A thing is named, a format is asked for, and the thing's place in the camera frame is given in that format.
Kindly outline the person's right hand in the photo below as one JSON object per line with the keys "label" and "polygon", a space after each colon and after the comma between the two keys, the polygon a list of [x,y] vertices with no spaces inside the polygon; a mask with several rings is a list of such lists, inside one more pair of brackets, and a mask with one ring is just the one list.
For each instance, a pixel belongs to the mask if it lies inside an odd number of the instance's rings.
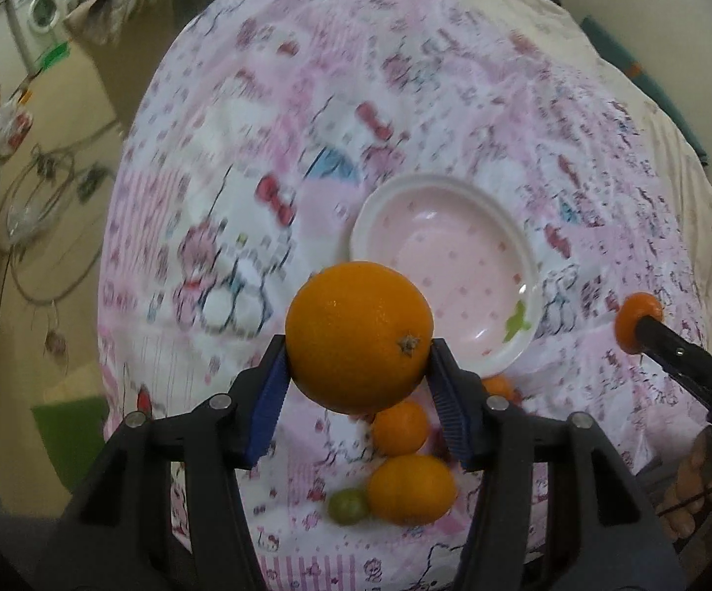
{"label": "person's right hand", "polygon": [[694,440],[690,453],[679,463],[674,483],[664,493],[658,507],[663,531],[673,541],[691,538],[697,531],[695,515],[706,502],[712,504],[712,478],[706,475],[712,467],[712,428],[706,427]]}

